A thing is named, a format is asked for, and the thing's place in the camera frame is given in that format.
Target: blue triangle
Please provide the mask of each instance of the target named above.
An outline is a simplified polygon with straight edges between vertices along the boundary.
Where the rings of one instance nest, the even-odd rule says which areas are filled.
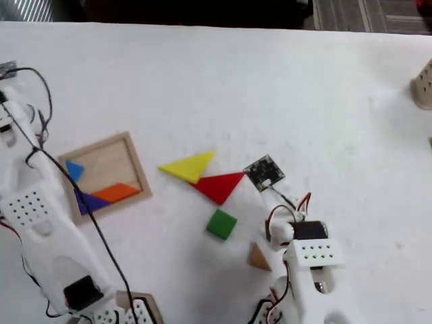
[[[75,192],[75,196],[76,196],[76,201],[78,202],[78,207],[80,207],[80,212],[81,215],[87,215],[87,208],[84,206],[84,204],[82,203],[80,197],[78,196],[78,192],[76,191],[76,189],[74,189]],[[92,196],[91,194],[85,194],[82,193],[82,195],[84,196],[84,199],[86,200],[88,206],[90,207],[90,210],[93,211],[97,211],[98,209],[101,209],[103,207],[106,207],[108,205],[110,205],[111,203],[109,201],[97,198],[95,196]]]
[[[71,178],[75,182],[80,181],[81,175],[84,172],[84,167],[81,164],[77,164],[71,161],[66,161],[66,167],[69,171],[69,175],[71,176]]]

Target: tangram puzzle board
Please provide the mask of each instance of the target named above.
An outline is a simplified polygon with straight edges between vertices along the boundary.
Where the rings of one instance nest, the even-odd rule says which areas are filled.
[[[95,217],[151,196],[128,132],[62,155],[60,164],[77,183]],[[85,206],[67,182],[74,223],[90,221]]]

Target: gray carpet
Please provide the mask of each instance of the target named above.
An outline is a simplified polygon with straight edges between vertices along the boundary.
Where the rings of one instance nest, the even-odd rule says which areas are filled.
[[[313,1],[314,14],[304,29],[432,34],[432,17],[420,16],[416,0]]]

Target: circuit board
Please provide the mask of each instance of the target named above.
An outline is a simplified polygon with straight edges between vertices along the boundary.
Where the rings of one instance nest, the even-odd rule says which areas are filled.
[[[269,155],[266,155],[252,163],[243,169],[243,172],[249,177],[250,181],[252,181],[259,192],[265,190],[268,185],[274,185],[280,179],[285,178],[285,174]],[[264,186],[263,182],[266,180],[269,180],[270,183],[267,181],[267,185]]]

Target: red triangle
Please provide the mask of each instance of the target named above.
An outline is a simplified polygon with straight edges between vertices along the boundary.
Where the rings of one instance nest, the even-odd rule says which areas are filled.
[[[243,178],[244,173],[230,173],[201,178],[197,184],[191,184],[218,205],[228,199],[231,192]]]

